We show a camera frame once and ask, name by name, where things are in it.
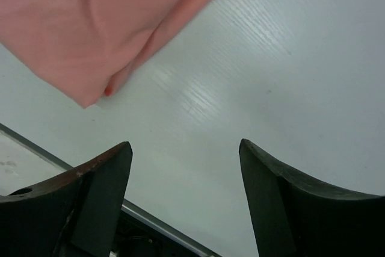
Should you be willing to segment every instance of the fabric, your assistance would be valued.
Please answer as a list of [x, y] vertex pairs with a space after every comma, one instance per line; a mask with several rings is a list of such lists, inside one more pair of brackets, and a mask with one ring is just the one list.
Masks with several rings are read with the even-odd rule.
[[209, 0], [0, 0], [0, 42], [83, 107], [111, 95]]

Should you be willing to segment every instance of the screw hole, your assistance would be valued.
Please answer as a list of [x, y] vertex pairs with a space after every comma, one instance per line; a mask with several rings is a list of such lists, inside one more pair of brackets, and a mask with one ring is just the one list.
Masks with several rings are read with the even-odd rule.
[[23, 189], [17, 190], [16, 192], [13, 192], [12, 194], [10, 194], [10, 196], [23, 195], [29, 192], [32, 192], [31, 188], [23, 188]]

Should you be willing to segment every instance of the towel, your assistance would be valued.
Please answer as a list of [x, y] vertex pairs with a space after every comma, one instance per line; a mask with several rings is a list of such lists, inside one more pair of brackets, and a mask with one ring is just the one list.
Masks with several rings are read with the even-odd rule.
[[210, 0], [0, 0], [0, 42], [82, 107], [116, 92]]

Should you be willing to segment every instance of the stain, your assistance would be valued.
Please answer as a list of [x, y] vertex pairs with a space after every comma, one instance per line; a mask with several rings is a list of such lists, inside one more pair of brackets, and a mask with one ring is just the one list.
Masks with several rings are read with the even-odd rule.
[[7, 166], [10, 166], [10, 167], [14, 167], [14, 168], [17, 167], [17, 165], [16, 165], [16, 163], [15, 163], [14, 161], [7, 161], [5, 164], [6, 164]]

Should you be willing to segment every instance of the white table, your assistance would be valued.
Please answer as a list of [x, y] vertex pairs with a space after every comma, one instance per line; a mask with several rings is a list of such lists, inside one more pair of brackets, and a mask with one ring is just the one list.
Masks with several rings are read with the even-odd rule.
[[82, 110], [0, 49], [0, 123], [73, 166], [134, 149], [126, 198], [224, 257], [257, 256], [241, 138], [385, 192], [384, 0], [215, 0]]

